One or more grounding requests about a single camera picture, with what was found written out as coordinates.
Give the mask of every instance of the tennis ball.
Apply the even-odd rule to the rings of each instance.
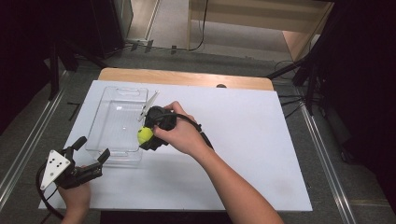
[[[137,141],[139,142],[139,145],[147,142],[152,137],[152,135],[154,135],[154,133],[150,128],[141,127],[137,132]]]

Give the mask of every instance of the transparent plastic container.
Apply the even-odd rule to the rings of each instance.
[[[94,158],[108,148],[110,157],[104,165],[135,166],[141,161],[143,151],[136,135],[143,121],[137,119],[148,92],[147,89],[105,88],[86,144]]]

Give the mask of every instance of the white bracket with holes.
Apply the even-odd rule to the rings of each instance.
[[[59,152],[51,150],[40,189],[46,189],[69,165],[70,161],[67,158]]]

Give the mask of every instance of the white tabletop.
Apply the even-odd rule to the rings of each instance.
[[[277,211],[312,211],[289,130],[275,91],[232,90],[94,81],[65,146],[88,136],[107,86],[146,88],[155,105],[178,100],[201,123],[216,152]],[[84,148],[78,165],[95,160]],[[51,185],[46,194],[54,190]],[[64,208],[59,194],[49,201]],[[135,168],[107,167],[92,181],[91,208],[102,210],[224,210],[204,169],[171,146],[144,151]]]

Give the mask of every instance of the human arm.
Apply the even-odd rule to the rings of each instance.
[[[62,224],[83,223],[90,209],[91,187],[89,182],[73,189],[58,188],[66,204],[66,213]]]
[[[194,120],[178,102],[165,108]],[[177,119],[177,126],[171,131],[155,127],[154,134],[192,156],[205,169],[233,223],[283,223],[272,205],[208,147],[186,120]]]

